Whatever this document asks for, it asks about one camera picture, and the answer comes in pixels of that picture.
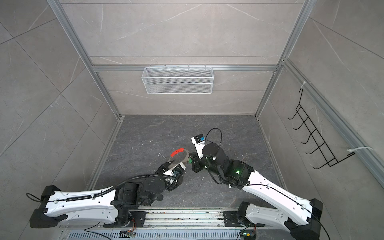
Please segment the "metal keyring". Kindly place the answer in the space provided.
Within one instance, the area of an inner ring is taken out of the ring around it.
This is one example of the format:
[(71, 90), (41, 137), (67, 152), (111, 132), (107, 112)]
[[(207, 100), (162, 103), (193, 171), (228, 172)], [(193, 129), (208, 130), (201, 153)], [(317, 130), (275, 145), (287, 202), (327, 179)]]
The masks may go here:
[(172, 169), (179, 163), (183, 163), (186, 165), (189, 162), (189, 151), (184, 149), (182, 153), (179, 153), (175, 155), (173, 158), (169, 158), (170, 165), (168, 166), (169, 169)]

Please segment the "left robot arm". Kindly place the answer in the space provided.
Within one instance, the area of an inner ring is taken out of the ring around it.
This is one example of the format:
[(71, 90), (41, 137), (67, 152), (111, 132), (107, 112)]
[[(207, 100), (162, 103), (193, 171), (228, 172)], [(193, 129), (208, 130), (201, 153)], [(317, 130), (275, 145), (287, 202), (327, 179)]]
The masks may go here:
[(90, 221), (106, 228), (125, 227), (132, 223), (131, 210), (161, 202), (164, 191), (172, 191), (183, 181), (186, 165), (166, 162), (154, 173), (128, 178), (112, 187), (83, 192), (65, 192), (56, 186), (46, 186), (40, 202), (30, 217), (33, 229), (54, 228), (60, 222)]

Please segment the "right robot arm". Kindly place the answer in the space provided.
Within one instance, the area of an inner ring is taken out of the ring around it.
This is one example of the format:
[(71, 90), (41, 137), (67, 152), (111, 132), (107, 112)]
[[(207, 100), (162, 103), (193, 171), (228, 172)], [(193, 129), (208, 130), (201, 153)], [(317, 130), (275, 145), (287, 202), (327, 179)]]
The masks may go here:
[(242, 202), (237, 221), (247, 227), (267, 225), (285, 230), (296, 240), (318, 240), (325, 227), (320, 219), (323, 203), (300, 198), (262, 176), (240, 160), (230, 159), (221, 148), (203, 134), (191, 138), (196, 152), (190, 154), (195, 173), (206, 170), (218, 185), (227, 185), (252, 194), (272, 205), (260, 207)]

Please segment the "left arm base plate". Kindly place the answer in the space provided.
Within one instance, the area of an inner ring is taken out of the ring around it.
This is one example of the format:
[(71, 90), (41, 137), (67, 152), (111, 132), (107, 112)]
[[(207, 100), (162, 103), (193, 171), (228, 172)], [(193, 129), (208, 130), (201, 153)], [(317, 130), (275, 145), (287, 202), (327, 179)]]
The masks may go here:
[(147, 212), (129, 212), (128, 210), (119, 210), (118, 215), (111, 224), (104, 224), (104, 228), (142, 228), (145, 223)]

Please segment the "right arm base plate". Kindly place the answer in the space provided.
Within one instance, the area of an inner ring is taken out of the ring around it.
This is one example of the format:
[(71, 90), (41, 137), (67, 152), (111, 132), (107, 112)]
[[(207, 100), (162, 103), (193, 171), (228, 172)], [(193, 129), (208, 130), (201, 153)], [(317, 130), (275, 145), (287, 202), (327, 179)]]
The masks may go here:
[(225, 227), (264, 227), (265, 224), (252, 224), (245, 217), (238, 217), (237, 211), (223, 211)]

